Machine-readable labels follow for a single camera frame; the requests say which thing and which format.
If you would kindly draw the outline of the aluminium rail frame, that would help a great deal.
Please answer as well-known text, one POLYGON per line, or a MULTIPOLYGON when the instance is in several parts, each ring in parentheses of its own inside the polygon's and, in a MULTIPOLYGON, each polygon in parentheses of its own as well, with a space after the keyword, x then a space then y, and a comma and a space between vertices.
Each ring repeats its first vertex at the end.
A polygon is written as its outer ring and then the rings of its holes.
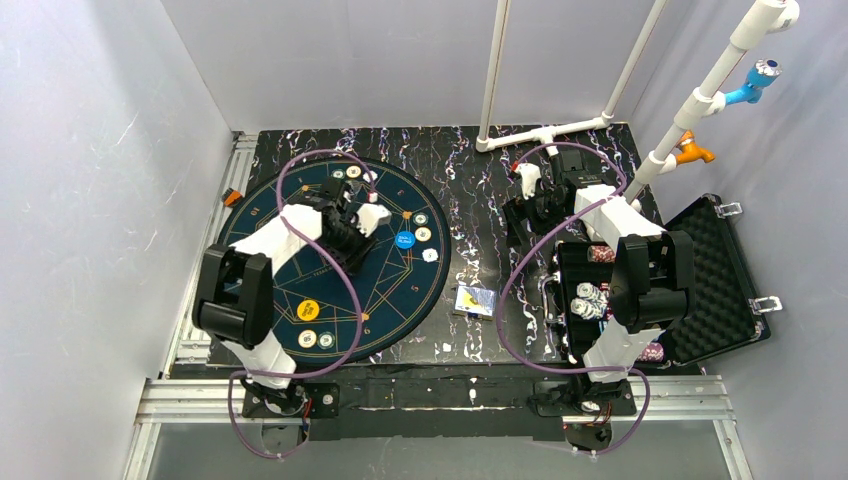
POLYGON ((142 427, 132 479, 728 479, 743 455, 719 381, 690 367, 650 369, 649 412, 633 437, 599 460, 572 455, 562 422, 530 412, 517 390, 532 376, 494 324, 453 312, 461 283, 500 286, 518 254, 504 244, 500 206, 514 191, 507 164, 524 145, 479 153, 472 126, 274 130, 242 135, 231 186, 251 188, 313 149, 386 161, 436 196, 452 240, 448 283, 401 343, 339 369, 345 395, 328 440, 297 448, 291 425, 233 427, 225 412, 236 358, 185 321, 174 359, 152 391, 177 418, 142 427))

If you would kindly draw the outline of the yellow dealer button disc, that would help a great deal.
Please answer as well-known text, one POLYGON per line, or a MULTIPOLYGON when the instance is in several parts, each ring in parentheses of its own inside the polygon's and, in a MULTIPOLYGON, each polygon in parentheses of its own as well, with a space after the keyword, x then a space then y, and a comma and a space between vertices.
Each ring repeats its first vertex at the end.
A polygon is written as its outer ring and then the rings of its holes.
POLYGON ((301 321, 314 321, 320 315, 320 305, 313 299, 305 299, 297 306, 296 315, 301 321))

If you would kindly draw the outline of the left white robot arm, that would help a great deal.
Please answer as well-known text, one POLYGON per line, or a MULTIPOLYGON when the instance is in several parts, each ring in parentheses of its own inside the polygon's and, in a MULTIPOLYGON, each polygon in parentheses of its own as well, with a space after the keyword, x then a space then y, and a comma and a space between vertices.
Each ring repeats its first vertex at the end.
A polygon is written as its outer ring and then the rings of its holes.
POLYGON ((276 216, 231 245, 213 244, 202 257, 192 311, 194 327, 234 353, 252 380, 272 391, 288 388, 295 360, 272 332, 274 277, 310 247, 336 270, 345 287, 376 243, 391 212, 376 193, 354 206, 351 186, 329 178, 302 199, 281 202, 276 216))

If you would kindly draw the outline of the green chip mat bottom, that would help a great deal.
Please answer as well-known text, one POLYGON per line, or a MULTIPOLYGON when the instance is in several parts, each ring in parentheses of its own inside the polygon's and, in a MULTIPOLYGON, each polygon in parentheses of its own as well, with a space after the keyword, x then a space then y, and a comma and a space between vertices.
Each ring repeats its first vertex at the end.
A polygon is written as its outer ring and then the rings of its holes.
POLYGON ((336 344, 335 336, 331 332, 322 332, 317 337, 317 345, 323 350, 329 350, 336 344))

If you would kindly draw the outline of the yellow chip mat top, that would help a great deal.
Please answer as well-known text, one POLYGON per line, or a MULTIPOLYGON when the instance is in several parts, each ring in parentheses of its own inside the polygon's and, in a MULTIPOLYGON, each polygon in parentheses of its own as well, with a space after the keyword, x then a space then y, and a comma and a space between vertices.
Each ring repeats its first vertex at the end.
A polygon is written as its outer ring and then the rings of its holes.
POLYGON ((358 165, 350 165, 345 169, 346 179, 349 181, 361 181, 363 170, 358 165))

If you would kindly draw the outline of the blue dealer button disc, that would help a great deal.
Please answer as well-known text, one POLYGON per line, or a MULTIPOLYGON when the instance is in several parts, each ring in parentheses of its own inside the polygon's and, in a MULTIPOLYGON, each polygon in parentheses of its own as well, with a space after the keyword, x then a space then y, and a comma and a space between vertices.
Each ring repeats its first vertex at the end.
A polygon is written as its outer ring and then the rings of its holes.
POLYGON ((400 231, 394 237, 394 245, 401 250, 409 250, 415 245, 415 243, 416 237, 411 231, 400 231))

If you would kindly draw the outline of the yellow chip mat bottom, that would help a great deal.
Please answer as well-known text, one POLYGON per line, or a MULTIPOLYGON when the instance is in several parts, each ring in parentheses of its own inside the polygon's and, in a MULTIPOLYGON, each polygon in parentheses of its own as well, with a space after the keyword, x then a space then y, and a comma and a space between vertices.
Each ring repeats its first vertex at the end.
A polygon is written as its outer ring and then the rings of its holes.
POLYGON ((317 334, 315 331, 306 329, 298 335, 298 345, 302 349, 311 349, 317 343, 317 334))

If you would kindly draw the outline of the round dark blue poker mat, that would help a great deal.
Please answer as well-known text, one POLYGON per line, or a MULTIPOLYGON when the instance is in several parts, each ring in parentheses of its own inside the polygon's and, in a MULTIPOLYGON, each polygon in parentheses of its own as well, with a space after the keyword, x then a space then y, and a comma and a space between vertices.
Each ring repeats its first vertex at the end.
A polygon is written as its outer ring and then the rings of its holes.
MULTIPOLYGON (((358 361, 385 350, 415 330, 434 308, 445 286, 450 266, 451 235, 443 209, 436 196, 411 173, 398 166, 366 160, 375 171, 380 204, 391 213, 388 225, 374 234, 376 245, 365 258, 358 273, 350 280, 363 310, 363 332, 351 360, 358 361), (432 231, 427 242, 418 242, 409 250, 394 245, 395 235, 420 227, 411 217, 417 212, 429 216, 426 225, 432 231), (439 252, 436 262, 422 260, 424 249, 439 252)), ((356 329, 352 300, 342 280, 313 249, 306 247, 274 278, 274 314, 272 331, 296 364, 323 367, 335 362, 349 348, 356 329), (305 299, 320 305, 317 319, 304 322, 296 309, 305 299), (331 332, 336 344, 329 350, 317 343, 311 349, 298 345, 301 331, 310 329, 317 337, 331 332)))

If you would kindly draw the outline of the white chip stack in case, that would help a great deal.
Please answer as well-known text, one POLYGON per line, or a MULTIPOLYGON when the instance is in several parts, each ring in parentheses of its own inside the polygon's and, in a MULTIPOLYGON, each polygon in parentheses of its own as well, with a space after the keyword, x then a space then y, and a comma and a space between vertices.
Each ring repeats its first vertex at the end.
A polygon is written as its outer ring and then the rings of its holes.
POLYGON ((570 301, 570 310, 584 320, 601 320, 605 317, 608 297, 599 287, 581 282, 576 287, 576 297, 570 301))

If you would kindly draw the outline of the playing card deck box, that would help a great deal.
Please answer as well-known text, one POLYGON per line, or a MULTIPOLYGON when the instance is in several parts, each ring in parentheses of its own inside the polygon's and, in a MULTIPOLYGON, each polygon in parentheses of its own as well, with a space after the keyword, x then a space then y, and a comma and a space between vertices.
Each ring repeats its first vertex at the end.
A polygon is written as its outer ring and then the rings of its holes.
POLYGON ((497 292, 494 290, 459 285, 453 307, 453 314, 471 319, 492 320, 497 304, 497 292))

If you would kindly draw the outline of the red chip stack in case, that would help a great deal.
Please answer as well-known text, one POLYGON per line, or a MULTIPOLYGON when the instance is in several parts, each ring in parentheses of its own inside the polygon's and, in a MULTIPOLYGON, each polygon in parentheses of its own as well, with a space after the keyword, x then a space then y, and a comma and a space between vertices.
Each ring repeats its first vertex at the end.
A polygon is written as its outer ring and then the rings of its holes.
POLYGON ((615 261, 615 252, 609 246, 592 245, 588 250, 587 258, 594 263, 612 263, 615 261))

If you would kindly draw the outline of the orange clip on rail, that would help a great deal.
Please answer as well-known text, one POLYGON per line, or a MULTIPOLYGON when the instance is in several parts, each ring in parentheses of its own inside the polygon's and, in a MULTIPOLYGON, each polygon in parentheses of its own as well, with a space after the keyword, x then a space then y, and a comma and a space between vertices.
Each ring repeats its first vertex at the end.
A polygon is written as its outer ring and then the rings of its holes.
POLYGON ((225 207, 232 208, 238 204, 243 198, 243 194, 233 188, 228 188, 221 196, 221 201, 225 207))

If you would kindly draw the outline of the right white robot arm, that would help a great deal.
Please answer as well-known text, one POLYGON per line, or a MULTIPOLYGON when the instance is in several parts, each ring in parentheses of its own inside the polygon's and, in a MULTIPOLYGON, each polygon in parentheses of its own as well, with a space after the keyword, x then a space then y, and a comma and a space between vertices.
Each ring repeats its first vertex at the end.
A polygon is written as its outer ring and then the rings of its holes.
POLYGON ((495 324, 502 334, 503 304, 529 261, 560 231, 582 221, 616 254, 610 281, 614 318, 574 372, 593 383, 614 383, 634 373, 635 360, 651 341, 691 315, 694 244, 688 234, 667 231, 632 208, 622 194, 624 173, 606 154, 597 156, 615 173, 616 185, 600 182, 576 190, 572 214, 533 245, 510 273, 497 301, 495 324))

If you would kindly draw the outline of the black poker chip case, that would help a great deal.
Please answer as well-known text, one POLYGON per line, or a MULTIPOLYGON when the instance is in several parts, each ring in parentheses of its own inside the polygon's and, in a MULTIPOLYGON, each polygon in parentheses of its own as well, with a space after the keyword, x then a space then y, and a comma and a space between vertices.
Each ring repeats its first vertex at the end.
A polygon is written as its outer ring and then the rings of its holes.
MULTIPOLYGON (((720 197, 705 194, 667 223, 667 229, 687 233, 694 244, 694 311, 653 341, 664 347, 663 363, 637 366, 697 364, 770 337, 766 314, 779 309, 779 300, 757 292, 733 225, 720 212, 722 205, 720 197)), ((574 235, 558 242, 551 253, 551 279, 544 287, 545 319, 572 362, 581 360, 606 326, 605 320, 584 320, 570 310, 579 283, 601 287, 611 278, 611 263, 588 260, 592 245, 574 235)))

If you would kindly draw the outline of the yellow chip mat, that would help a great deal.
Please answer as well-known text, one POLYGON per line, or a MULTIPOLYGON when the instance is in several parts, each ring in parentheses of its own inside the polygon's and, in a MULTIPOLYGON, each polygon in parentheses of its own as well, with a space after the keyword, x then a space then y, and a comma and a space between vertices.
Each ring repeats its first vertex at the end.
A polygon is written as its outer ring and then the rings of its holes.
POLYGON ((350 165, 345 169, 346 179, 349 181, 361 181, 363 170, 358 165, 350 165))
POLYGON ((414 232, 418 242, 427 242, 432 238, 432 231, 426 226, 418 227, 414 232))
POLYGON ((317 334, 315 331, 306 329, 298 335, 298 345, 302 349, 311 349, 317 343, 317 334))

